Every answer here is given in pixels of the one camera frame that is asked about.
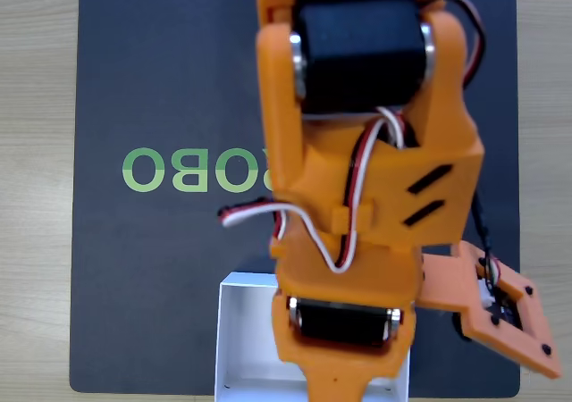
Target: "black cable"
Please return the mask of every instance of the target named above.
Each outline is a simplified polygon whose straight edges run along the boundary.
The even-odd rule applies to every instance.
[[[429,4],[433,4],[441,0],[426,0],[425,2],[421,3],[421,7],[426,7]],[[483,62],[484,53],[486,51],[487,39],[486,39],[486,32],[484,31],[483,21],[481,20],[481,15],[476,10],[475,6],[470,0],[445,0],[448,2],[452,2],[458,5],[463,11],[467,14],[468,19],[471,21],[473,26],[476,29],[476,33],[478,35],[478,40],[475,46],[477,46],[475,60],[468,68],[466,72],[465,79],[463,81],[463,86],[466,88],[473,78],[475,77],[476,73],[478,72],[479,68],[481,67],[481,63]]]
[[[427,0],[421,4],[421,7],[426,7],[429,4],[433,4],[441,0]],[[479,12],[476,10],[475,6],[470,0],[445,0],[457,4],[463,11],[467,14],[469,20],[473,24],[477,34],[477,40],[475,42],[474,58],[470,61],[467,67],[465,78],[463,80],[463,88],[467,88],[471,83],[475,75],[477,74],[481,63],[483,62],[484,54],[487,46],[487,37],[484,30],[483,21]],[[481,240],[484,251],[484,278],[487,284],[488,290],[493,294],[493,282],[492,282],[492,242],[491,235],[489,233],[489,228],[486,224],[484,218],[483,204],[479,198],[478,192],[475,190],[473,195],[473,201],[471,203],[471,214],[473,215],[473,220],[475,221],[476,233]]]
[[[481,239],[481,244],[483,245],[484,251],[484,279],[487,284],[488,290],[492,293],[494,285],[492,284],[491,277],[491,260],[492,260],[492,242],[491,235],[489,232],[489,227],[486,224],[484,218],[483,205],[481,199],[479,198],[478,192],[475,191],[473,195],[473,202],[471,203],[471,214],[473,215],[473,220],[475,221],[476,233]]]

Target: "white cardboard box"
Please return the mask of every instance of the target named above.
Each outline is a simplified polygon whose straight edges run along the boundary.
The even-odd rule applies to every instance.
[[[232,272],[220,285],[215,402],[306,402],[306,379],[278,358],[271,305],[273,274]],[[364,402],[406,402],[409,356],[395,380],[375,379]]]

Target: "black mat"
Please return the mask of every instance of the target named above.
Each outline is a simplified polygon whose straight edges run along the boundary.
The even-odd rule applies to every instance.
[[[474,1],[490,45],[467,92],[487,148],[482,197],[495,253],[518,268],[516,0]],[[232,230],[216,219],[268,193],[256,32],[255,0],[80,0],[74,389],[213,393],[218,283],[272,270],[270,217]],[[518,367],[461,341],[449,314],[419,312],[412,396],[518,387]]]

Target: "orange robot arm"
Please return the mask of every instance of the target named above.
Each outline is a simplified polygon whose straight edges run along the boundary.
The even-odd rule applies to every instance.
[[[468,337],[558,377],[532,283],[491,265],[488,247],[421,253],[460,242],[484,155],[463,98],[474,67],[443,0],[258,0],[258,14],[273,199],[223,209],[221,220],[274,213],[273,331],[310,400],[358,401],[374,377],[399,374],[415,306],[458,313]],[[479,276],[518,321],[484,308]]]

